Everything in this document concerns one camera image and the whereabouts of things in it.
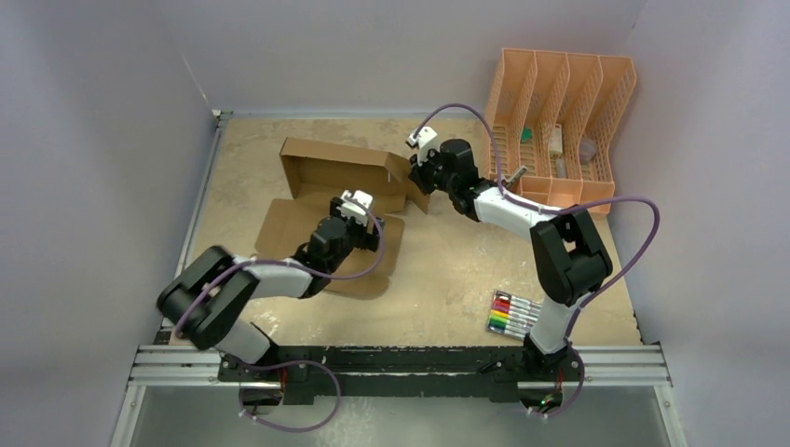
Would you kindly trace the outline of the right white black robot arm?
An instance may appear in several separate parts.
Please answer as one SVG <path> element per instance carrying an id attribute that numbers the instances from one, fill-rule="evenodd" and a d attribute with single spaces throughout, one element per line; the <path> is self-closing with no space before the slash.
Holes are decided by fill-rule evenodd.
<path id="1" fill-rule="evenodd" d="M 532 201 L 516 204 L 480 176 L 465 140 L 410 136 L 406 143 L 414 150 L 409 178 L 422 194 L 442 191 L 459 214 L 530 240 L 545 298 L 524 338 L 523 365 L 534 378 L 548 377 L 566 355 L 567 331 L 581 299 L 598 291 L 613 270 L 592 216 L 586 210 L 543 209 Z"/>

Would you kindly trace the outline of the brown cardboard box sheet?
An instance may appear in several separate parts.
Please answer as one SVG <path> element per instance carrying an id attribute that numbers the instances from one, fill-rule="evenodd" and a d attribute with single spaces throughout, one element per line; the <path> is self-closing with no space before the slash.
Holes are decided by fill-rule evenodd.
<path id="1" fill-rule="evenodd" d="M 288 137 L 279 151 L 292 197 L 271 201 L 254 248 L 258 257 L 282 259 L 309 240 L 320 220 L 330 215 L 331 199 L 346 190 L 374 198 L 372 211 L 384 219 L 385 254 L 362 278 L 332 281 L 325 288 L 356 299 L 384 293 L 395 271 L 405 221 L 397 216 L 412 202 L 421 211 L 429 197 L 408 178 L 408 159 L 386 151 Z"/>

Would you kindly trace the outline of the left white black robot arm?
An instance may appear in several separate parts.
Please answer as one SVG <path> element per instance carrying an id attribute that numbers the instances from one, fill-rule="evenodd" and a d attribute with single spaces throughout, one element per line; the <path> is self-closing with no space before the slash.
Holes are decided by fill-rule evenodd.
<path id="1" fill-rule="evenodd" d="M 337 270 L 353 251 L 383 255 L 384 222 L 373 213 L 373 196 L 345 191 L 332 199 L 328 217 L 319 221 L 307 242 L 281 260 L 237 256 L 211 246 L 186 267 L 157 297 L 157 309 L 174 325 L 173 333 L 195 348 L 214 348 L 241 361 L 253 380 L 265 381 L 278 368 L 275 343 L 240 315 L 252 299 L 310 298 L 331 282 L 362 278 Z"/>

